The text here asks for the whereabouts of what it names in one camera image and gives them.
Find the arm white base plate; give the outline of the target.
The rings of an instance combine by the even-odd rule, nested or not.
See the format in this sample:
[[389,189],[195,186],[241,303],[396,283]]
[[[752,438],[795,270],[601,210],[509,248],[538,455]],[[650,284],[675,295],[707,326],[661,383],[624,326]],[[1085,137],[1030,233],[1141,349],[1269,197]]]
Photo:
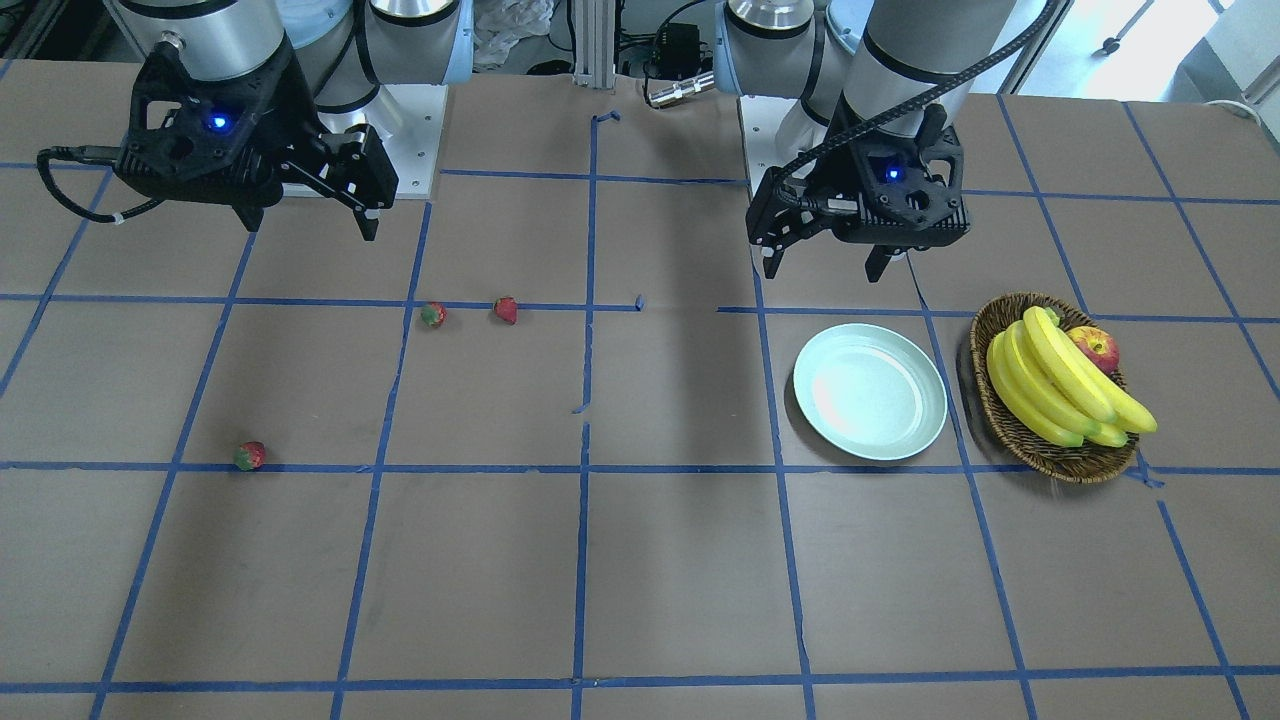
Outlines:
[[750,200],[768,168],[783,167],[815,147],[826,140],[831,123],[828,111],[801,99],[762,95],[741,96],[739,115]]
[[320,106],[319,118],[330,132],[361,123],[374,127],[398,176],[396,197],[429,200],[449,91],[442,85],[383,85],[357,108]]

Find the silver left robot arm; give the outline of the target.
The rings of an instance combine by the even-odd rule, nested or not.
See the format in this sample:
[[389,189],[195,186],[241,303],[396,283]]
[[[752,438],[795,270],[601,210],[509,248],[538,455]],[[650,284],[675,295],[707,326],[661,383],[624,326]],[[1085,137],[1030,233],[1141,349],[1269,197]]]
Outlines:
[[824,232],[868,246],[867,279],[877,282],[893,258],[970,229],[957,113],[973,81],[1021,51],[1061,3],[1044,3],[1001,44],[1014,8],[876,1],[856,27],[850,1],[717,5],[716,86],[796,105],[780,127],[783,160],[762,172],[745,215],[767,278]]

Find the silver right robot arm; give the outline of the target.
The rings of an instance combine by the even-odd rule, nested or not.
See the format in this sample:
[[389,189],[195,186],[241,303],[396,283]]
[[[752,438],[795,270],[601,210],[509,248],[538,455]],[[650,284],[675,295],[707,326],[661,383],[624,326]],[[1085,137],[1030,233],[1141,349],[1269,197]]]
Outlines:
[[150,202],[232,209],[257,231],[288,184],[348,208],[366,241],[401,178],[372,106],[474,67],[471,1],[114,1],[145,50],[111,169]]

